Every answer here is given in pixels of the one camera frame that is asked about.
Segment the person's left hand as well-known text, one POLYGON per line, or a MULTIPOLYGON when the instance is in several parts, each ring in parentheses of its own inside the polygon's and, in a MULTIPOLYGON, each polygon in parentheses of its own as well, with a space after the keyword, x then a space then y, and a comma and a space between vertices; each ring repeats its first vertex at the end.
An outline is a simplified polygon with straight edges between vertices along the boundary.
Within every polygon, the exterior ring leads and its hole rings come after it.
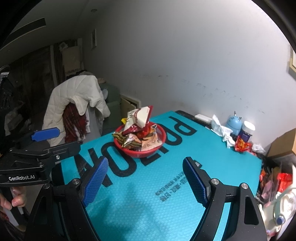
POLYGON ((11 210, 13 207, 24 207, 27 203, 27 190, 25 187, 11 187, 11 192, 14 194, 12 201, 8 201, 1 193, 1 207, 11 210))

